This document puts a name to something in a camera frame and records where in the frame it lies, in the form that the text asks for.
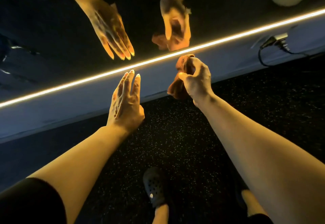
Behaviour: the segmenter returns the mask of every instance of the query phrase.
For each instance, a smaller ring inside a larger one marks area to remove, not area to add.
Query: black rubber floor
[[[325,162],[323,60],[296,60],[215,83],[213,90]],[[143,107],[145,122],[108,160],[77,223],[151,223],[154,211],[142,183],[151,166],[169,177],[180,223],[245,223],[226,153],[192,101],[164,97]],[[0,144],[0,190],[91,135],[106,119],[102,115]]]

